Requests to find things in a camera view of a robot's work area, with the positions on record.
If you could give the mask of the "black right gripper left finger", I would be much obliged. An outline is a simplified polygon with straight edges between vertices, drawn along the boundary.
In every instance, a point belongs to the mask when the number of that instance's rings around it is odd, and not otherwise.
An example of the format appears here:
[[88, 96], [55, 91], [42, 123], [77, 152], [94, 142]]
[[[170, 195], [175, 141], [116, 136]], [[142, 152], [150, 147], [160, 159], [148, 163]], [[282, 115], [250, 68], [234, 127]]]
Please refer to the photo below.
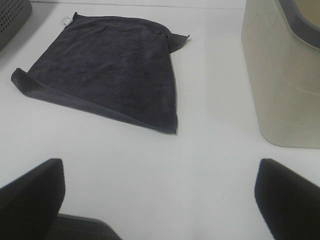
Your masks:
[[0, 238], [43, 240], [65, 197], [63, 162], [52, 158], [0, 189]]

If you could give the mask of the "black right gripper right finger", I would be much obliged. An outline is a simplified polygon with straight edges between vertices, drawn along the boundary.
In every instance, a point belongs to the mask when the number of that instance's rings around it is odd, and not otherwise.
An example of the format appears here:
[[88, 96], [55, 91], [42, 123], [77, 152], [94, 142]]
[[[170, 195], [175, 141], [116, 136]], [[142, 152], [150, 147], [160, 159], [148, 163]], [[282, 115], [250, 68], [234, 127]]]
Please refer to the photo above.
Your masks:
[[320, 188], [293, 170], [262, 159], [254, 198], [275, 240], [320, 238]]

